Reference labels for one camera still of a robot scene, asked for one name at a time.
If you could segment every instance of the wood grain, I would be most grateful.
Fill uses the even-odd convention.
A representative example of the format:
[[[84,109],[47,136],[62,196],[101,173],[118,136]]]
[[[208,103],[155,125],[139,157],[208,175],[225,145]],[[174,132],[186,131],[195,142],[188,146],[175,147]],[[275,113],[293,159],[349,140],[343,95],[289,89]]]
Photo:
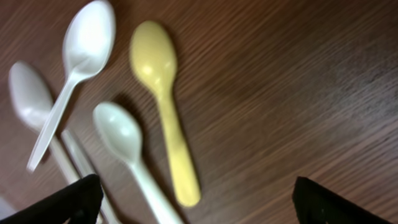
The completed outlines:
[[[62,41],[89,1],[0,1],[0,194],[22,209],[66,183],[50,156],[25,171],[37,135],[11,107],[8,71],[25,60],[57,96]],[[134,179],[93,127],[102,101],[144,130],[144,158],[176,205],[153,98],[128,63],[145,20],[173,37],[175,98],[203,191],[189,223],[297,223],[296,176],[398,223],[398,2],[112,0],[110,62],[75,92],[62,127],[77,133],[124,223],[155,223]]]

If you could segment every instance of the dark wood tabletop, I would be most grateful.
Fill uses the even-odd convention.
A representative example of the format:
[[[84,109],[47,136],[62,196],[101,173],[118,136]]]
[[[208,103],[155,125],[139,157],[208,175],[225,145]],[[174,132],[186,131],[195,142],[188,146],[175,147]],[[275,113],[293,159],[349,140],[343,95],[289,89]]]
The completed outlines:
[[[0,1],[0,195],[23,209],[66,182],[49,154],[25,167],[37,134],[15,116],[12,64],[25,60],[54,98],[62,42],[89,1]],[[74,92],[59,130],[72,130],[123,223],[155,223],[126,167],[93,126],[102,101],[124,106],[144,133],[144,159],[188,223],[298,223],[291,195],[309,177],[398,223],[398,1],[112,0],[117,31],[105,70]],[[175,102],[203,197],[175,200],[155,101],[133,76],[129,41],[155,20],[177,49]]]

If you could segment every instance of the brown wooden surface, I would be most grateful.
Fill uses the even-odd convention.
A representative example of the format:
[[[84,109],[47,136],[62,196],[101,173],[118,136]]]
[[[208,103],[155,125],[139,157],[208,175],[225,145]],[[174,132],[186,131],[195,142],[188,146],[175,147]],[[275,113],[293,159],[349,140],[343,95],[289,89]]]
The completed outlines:
[[[0,1],[0,194],[22,209],[66,183],[51,156],[25,167],[37,135],[11,107],[17,60],[63,86],[62,41],[87,0]],[[154,100],[128,63],[135,27],[160,21],[175,42],[175,98],[203,198],[189,223],[297,223],[296,176],[307,176],[398,223],[398,1],[112,0],[117,34],[99,76],[74,94],[77,133],[120,219],[155,223],[137,185],[100,142],[91,112],[125,106],[142,125],[144,157],[175,203]]]

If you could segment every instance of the metal spoon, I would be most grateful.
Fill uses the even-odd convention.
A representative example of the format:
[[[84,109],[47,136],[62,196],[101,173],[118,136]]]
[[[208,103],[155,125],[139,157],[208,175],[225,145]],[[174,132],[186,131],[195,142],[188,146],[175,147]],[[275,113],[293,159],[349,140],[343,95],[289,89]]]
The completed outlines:
[[[173,103],[177,58],[169,36],[159,24],[147,21],[136,29],[130,43],[130,64],[136,77],[157,100],[177,199],[182,205],[192,207],[201,196]]]
[[[63,41],[67,80],[35,143],[27,164],[29,170],[34,171],[43,157],[77,84],[94,77],[104,68],[114,36],[114,13],[107,1],[89,3],[73,18]]]
[[[156,220],[162,224],[183,223],[142,161],[142,134],[136,120],[119,105],[107,102],[94,109],[93,117],[108,151],[128,166]]]
[[[46,84],[32,67],[25,62],[19,61],[10,70],[9,86],[12,105],[19,119],[34,132],[39,133],[53,106]],[[70,155],[79,168],[80,174],[82,176],[94,174],[95,172],[90,165],[86,165],[88,168],[81,170],[80,164],[90,164],[90,162],[84,152],[82,152],[82,148],[77,146],[76,140],[72,137],[70,131],[62,131],[62,137],[64,137],[65,145],[73,148],[73,152],[70,152]],[[68,183],[72,184],[80,179],[78,172],[56,137],[52,139],[50,149]],[[120,223],[105,193],[101,211],[108,223]],[[98,217],[97,223],[102,223],[101,215]]]

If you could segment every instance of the white spoon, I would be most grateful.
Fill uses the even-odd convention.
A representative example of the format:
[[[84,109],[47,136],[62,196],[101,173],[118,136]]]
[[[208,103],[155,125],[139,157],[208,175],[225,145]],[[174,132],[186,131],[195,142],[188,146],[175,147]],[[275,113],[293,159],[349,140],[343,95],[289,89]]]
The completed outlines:
[[[183,223],[142,161],[142,134],[136,120],[121,106],[109,102],[100,103],[93,117],[108,151],[128,166],[156,220],[164,224]]]
[[[73,18],[63,41],[67,80],[30,155],[27,168],[32,172],[49,146],[74,88],[104,68],[112,51],[114,36],[114,13],[107,1],[89,3]]]
[[[12,105],[18,118],[34,132],[39,133],[53,106],[52,98],[46,84],[32,67],[20,61],[15,63],[10,70],[9,86]],[[88,165],[89,168],[81,170],[80,164],[90,164],[90,162],[84,155],[82,148],[77,146],[76,139],[73,138],[71,133],[68,130],[64,130],[62,136],[67,137],[63,139],[65,145],[73,147],[73,153],[70,153],[70,155],[82,176],[94,174],[95,172],[90,165]],[[52,139],[50,149],[68,183],[72,184],[80,179],[80,176],[57,138]],[[108,223],[120,223],[105,193],[101,211]],[[98,218],[97,223],[102,223],[100,215]]]

